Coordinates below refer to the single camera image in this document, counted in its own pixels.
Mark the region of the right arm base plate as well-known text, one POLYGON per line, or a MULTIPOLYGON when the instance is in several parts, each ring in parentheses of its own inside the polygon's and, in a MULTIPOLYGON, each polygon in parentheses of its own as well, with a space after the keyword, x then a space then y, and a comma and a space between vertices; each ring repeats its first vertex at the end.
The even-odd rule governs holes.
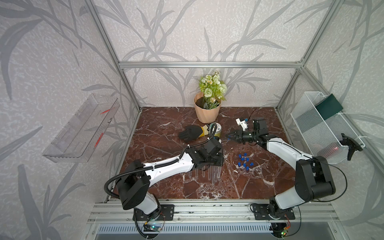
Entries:
POLYGON ((250 205, 251 212, 254 214, 255 220, 295 220, 296 216, 292 208, 285 210, 280 209, 273 204, 256 204, 250 205))

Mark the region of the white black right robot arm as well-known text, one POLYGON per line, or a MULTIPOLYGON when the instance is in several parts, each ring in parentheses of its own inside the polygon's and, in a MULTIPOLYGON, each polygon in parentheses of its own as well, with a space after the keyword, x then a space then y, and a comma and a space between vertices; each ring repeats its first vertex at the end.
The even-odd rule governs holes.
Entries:
POLYGON ((253 120, 252 124, 251 131, 247 127, 241 127, 226 134, 226 137, 238 144, 256 144, 275 154, 295 170, 294 186, 270 199, 271 210, 287 210, 336 193, 330 165, 325 158, 307 155, 269 133, 264 118, 253 120))

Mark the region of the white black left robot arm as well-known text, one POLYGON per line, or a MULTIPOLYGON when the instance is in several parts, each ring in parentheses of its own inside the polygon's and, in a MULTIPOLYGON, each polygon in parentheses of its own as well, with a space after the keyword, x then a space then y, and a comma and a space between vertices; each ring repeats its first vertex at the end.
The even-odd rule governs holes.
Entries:
POLYGON ((223 162, 223 146, 218 137, 187 147, 180 155, 159 162, 142 163, 136 160, 114 180, 118 199, 121 200, 124 210, 138 209, 148 217, 157 217, 162 207, 159 200, 149 193, 151 186, 195 169, 222 167, 223 162))

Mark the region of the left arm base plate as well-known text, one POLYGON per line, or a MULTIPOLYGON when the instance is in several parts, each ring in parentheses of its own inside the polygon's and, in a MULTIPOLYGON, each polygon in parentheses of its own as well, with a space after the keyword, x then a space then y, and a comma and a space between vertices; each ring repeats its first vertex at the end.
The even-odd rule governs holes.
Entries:
POLYGON ((134 209, 133 220, 137 221, 172 221, 174 219, 175 205, 161 204, 160 208, 156 209, 153 213, 146 215, 142 210, 134 209))

